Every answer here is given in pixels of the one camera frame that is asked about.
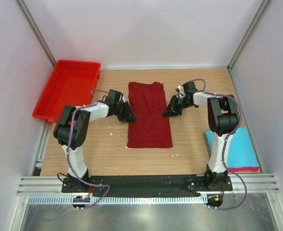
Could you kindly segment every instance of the folded red shirt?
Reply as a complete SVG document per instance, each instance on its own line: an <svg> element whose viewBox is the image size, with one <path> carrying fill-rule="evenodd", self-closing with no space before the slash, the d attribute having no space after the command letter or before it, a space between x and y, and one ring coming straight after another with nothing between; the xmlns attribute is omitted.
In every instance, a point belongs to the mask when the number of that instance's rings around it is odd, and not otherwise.
<svg viewBox="0 0 283 231"><path fill-rule="evenodd" d="M128 125L129 148L172 148L164 85L158 82L128 84L130 107L137 121Z"/></svg>

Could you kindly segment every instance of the wooden surface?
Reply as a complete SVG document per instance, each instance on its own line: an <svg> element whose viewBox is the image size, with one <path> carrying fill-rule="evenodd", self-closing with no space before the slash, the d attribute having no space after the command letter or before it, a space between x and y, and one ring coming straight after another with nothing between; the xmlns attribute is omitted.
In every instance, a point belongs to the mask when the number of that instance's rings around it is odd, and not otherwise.
<svg viewBox="0 0 283 231"><path fill-rule="evenodd" d="M203 78L207 91L234 94L226 68L101 71L97 89L115 89L128 93L132 81L164 84L167 104L175 88L189 80ZM196 82L198 89L203 83ZM103 93L97 93L99 99ZM183 115L170 118L173 148L128 149L128 124L116 116L101 118L89 124L84 143L85 163L90 175L164 175L203 174L209 161L205 131L209 130L207 108L187 108ZM65 154L57 140L50 136L41 176L55 176L68 171Z"/></svg>

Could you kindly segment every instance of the wire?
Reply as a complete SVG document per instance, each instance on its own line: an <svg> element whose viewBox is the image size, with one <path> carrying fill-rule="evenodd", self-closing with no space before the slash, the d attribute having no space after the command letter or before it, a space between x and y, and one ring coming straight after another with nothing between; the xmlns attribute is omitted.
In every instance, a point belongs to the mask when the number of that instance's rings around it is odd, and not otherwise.
<svg viewBox="0 0 283 231"><path fill-rule="evenodd" d="M89 108L89 107L93 107L93 106L96 106L97 103L93 103L93 104L89 104L89 105L85 105L85 106L82 106L82 107L78 107L76 108L74 111L73 111L73 114L72 114L72 120L71 120L71 127L70 127L70 133L69 133L69 141L68 141L68 146L67 146L67 149L66 149L66 155L67 155L67 162L68 162L68 165L69 165L69 168L71 169L71 171L73 172L73 174L75 175L75 177L77 179L79 179L80 182L86 184L86 185L89 185L89 186L92 186L92 187L102 187L102 188L105 188L107 187L107 190L105 191L105 193L94 203L90 204L90 205L87 205L84 207L84 209L87 209L87 208L91 208L93 206L95 206L97 203L99 203L109 192L110 190L110 185L108 184L91 184L91 183L88 183L86 181L84 181L83 179L81 179L78 174L75 172L75 170L73 169L73 166L71 164L71 161L70 161L70 146L71 146L71 143L72 143L72 136L73 136L73 129L74 129L74 121L75 121L75 116L76 116L76 113L81 110L81 109L84 109L84 108Z"/></svg>
<svg viewBox="0 0 283 231"><path fill-rule="evenodd" d="M194 81L202 81L203 82L203 92L205 92L205 87L207 86L207 83L205 82L205 80L204 79L202 79L202 78L196 78L196 79L193 79L193 80L190 80L190 81L188 81L188 82L186 82L186 83L190 83L190 82L194 82Z"/></svg>
<svg viewBox="0 0 283 231"><path fill-rule="evenodd" d="M93 90L93 91L91 91L91 94L92 94L92 96L93 96L95 102L98 101L97 97L96 97L95 94L94 94L94 93L97 92L97 91L103 92L103 93L107 93L107 94L108 94L108 91L105 91L105 90Z"/></svg>
<svg viewBox="0 0 283 231"><path fill-rule="evenodd" d="M226 136L226 138L225 138L225 140L224 140L224 144L223 144L223 148L222 148L222 164L223 164L223 166L226 168L227 171L233 173L234 175L236 175L236 176L241 180L241 182L242 182L243 185L244 185L245 195L244 195L243 200L242 200L238 205L236 205L236 206L234 206L234 207L230 207L230 208L217 208L217 207L210 206L211 208L214 208L214 209L217 209L217 210L223 210L223 211L228 211L228 210L236 209L236 208L238 208L239 206L241 206L241 205L245 202L245 200L246 200L246 198L247 198L247 186L246 186L246 184L245 184L243 178L242 178L239 174L237 174L236 172L232 171L231 169L229 169L229 168L227 167L227 165L226 165L226 163L225 163L225 160L224 160L224 153L225 153L225 150L226 150L226 147L227 147L228 138L229 138L231 135L233 135L233 134L236 132L236 130L241 126L241 123L242 123L242 120L243 120L243 109L242 109L241 105L239 104L239 102L236 101L233 97L231 97L231 96L229 96L229 95L206 92L206 91L205 91L206 82L205 82L204 79L197 78L197 79L190 80L190 81L188 81L188 82L186 82L186 83L193 82L193 81L202 81L202 82L204 83L202 92L204 92L205 94L212 95L212 96L218 96L218 97L226 97L226 98L228 98L228 99L231 99L231 100L236 104L236 106L237 106L237 108L238 108L238 110L239 110L239 121L238 121L236 127Z"/></svg>
<svg viewBox="0 0 283 231"><path fill-rule="evenodd" d="M184 96L182 93L180 93L180 92L178 93L178 95L182 95L183 97L185 97L185 96Z"/></svg>
<svg viewBox="0 0 283 231"><path fill-rule="evenodd" d="M92 186L89 186L88 196L90 196Z"/></svg>
<svg viewBox="0 0 283 231"><path fill-rule="evenodd" d="M61 178L59 177L59 174L60 174L60 175L63 175L64 177L67 177L67 176L64 175L64 174L61 173L61 172L58 172L58 173L57 173L57 178L58 178L58 180L60 180L60 181L63 183L63 180L61 180Z"/></svg>
<svg viewBox="0 0 283 231"><path fill-rule="evenodd" d="M58 180L60 180L62 183L63 183L63 180L61 180L61 178L59 177L59 174L60 174L60 175L63 175L64 177L67 177L67 178L68 178L68 176L64 175L63 173L58 172L58 173L57 173L57 178L58 178ZM83 192L83 191L84 191L84 189L78 189L77 187L75 187L75 186L73 186L73 185L72 185L72 187L73 187L74 189L76 189L77 191L79 191L79 192Z"/></svg>
<svg viewBox="0 0 283 231"><path fill-rule="evenodd" d="M224 196L224 186L223 184L221 185L221 190L222 190L222 197Z"/></svg>

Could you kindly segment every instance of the blue cloth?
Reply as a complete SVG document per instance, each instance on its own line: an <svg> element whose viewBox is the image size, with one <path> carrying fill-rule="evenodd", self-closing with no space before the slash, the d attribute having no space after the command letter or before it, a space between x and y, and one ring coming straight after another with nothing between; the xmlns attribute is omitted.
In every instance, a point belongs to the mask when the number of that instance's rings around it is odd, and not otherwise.
<svg viewBox="0 0 283 231"><path fill-rule="evenodd" d="M209 148L212 151L213 132L205 132ZM231 140L227 165L231 168L237 167L259 167L256 153L252 147L247 128L239 128Z"/></svg>

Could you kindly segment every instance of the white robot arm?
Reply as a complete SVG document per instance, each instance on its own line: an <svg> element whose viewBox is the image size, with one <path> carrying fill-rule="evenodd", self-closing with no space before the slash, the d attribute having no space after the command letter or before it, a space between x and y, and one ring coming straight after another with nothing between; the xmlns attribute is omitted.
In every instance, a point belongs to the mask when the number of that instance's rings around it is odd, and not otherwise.
<svg viewBox="0 0 283 231"><path fill-rule="evenodd" d="M176 89L176 94L171 98L163 116L180 116L184 108L191 106L205 106L208 108L209 128L214 133L214 140L204 180L209 188L215 188L225 183L227 180L228 171L223 163L222 155L224 154L226 161L233 137L233 134L229 133L233 131L239 123L237 106L234 101L227 97L198 91L195 83L192 81Z"/></svg>
<svg viewBox="0 0 283 231"><path fill-rule="evenodd" d="M136 121L128 102L125 101L121 92L110 90L104 101L99 101L90 107L81 108L77 111L74 118L74 128L71 134L72 142L68 151L68 143L71 129L71 120L73 112L76 107L67 105L65 106L58 123L54 129L53 135L62 146L66 154L70 153L70 164L66 179L70 184L74 184L73 188L78 188L80 191L84 190L83 185L72 172L74 169L78 177L87 181L89 178L88 169L84 161L83 146L86 139L87 129L89 122L98 118L105 118L112 115L118 117L121 122L134 122Z"/></svg>

